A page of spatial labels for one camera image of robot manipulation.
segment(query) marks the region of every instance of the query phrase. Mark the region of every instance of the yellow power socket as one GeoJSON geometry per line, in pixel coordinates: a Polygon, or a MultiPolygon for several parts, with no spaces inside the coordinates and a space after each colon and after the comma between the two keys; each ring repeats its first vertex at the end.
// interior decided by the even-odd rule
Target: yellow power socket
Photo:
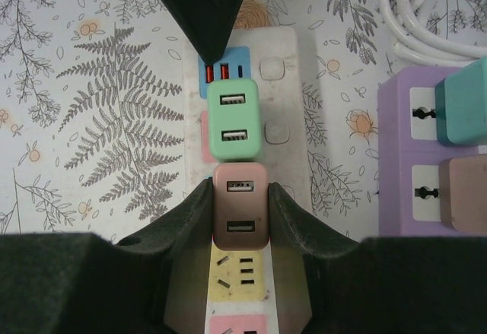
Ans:
{"type": "Polygon", "coordinates": [[[224,252],[212,244],[210,262],[210,301],[259,301],[264,298],[262,251],[224,252]]]}

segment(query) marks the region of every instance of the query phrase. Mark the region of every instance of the floral wallpaper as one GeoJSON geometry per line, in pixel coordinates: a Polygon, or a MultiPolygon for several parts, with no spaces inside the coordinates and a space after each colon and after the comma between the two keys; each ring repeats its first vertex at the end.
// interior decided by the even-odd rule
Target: floral wallpaper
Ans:
{"type": "MultiPolygon", "coordinates": [[[[440,0],[428,28],[485,42],[486,2],[440,0]]],[[[234,27],[268,26],[298,34],[311,213],[376,235],[377,88],[407,65],[377,0],[244,0],[234,27]]],[[[160,0],[0,0],[2,234],[116,242],[183,200],[183,36],[160,0]]]]}

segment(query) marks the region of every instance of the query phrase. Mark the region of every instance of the red usb port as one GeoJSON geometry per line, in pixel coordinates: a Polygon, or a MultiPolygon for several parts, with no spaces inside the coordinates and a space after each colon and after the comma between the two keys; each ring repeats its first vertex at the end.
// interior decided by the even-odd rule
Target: red usb port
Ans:
{"type": "Polygon", "coordinates": [[[215,80],[215,73],[213,72],[213,65],[206,66],[206,83],[211,83],[215,80]]]}
{"type": "Polygon", "coordinates": [[[228,71],[228,64],[220,64],[221,79],[229,79],[230,72],[228,71]]]}

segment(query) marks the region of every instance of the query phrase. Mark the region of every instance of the purple power strip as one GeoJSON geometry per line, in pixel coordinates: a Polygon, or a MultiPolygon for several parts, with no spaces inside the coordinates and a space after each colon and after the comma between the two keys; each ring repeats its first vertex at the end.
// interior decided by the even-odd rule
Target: purple power strip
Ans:
{"type": "Polygon", "coordinates": [[[410,89],[434,87],[457,70],[434,66],[405,68],[378,91],[381,236],[464,235],[441,222],[417,221],[412,215],[414,165],[438,166],[445,159],[479,153],[477,147],[446,147],[435,140],[415,140],[411,136],[410,89]]]}

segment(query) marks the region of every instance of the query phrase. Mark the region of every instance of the power cord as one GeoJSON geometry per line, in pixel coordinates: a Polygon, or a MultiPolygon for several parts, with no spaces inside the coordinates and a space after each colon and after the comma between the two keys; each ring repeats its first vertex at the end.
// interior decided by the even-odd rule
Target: power cord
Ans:
{"type": "Polygon", "coordinates": [[[428,16],[437,1],[396,0],[399,13],[396,17],[389,0],[379,0],[380,12],[393,33],[394,53],[418,65],[460,67],[487,56],[487,47],[455,43],[431,33],[426,28],[428,16]]]}

